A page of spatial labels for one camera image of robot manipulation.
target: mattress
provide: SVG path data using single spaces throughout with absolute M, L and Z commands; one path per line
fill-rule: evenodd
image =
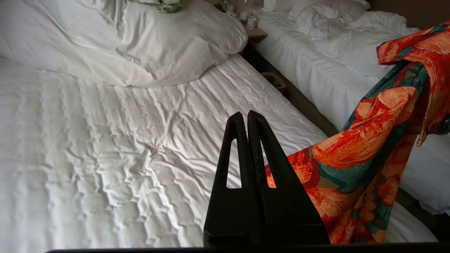
M 262 113 L 291 154 L 326 138 L 241 56 L 158 89 L 102 86 L 0 58 L 0 245 L 202 246 L 227 118 Z M 227 185 L 239 187 L 233 146 Z M 407 211 L 408 241 L 436 241 Z
M 288 16 L 261 13 L 258 26 L 268 36 L 256 50 L 340 130 L 379 78 L 353 72 L 326 56 Z M 450 136 L 429 136 L 422 147 L 413 148 L 402 177 L 401 188 L 432 214 L 450 214 L 450 159 L 444 155 L 448 153 Z

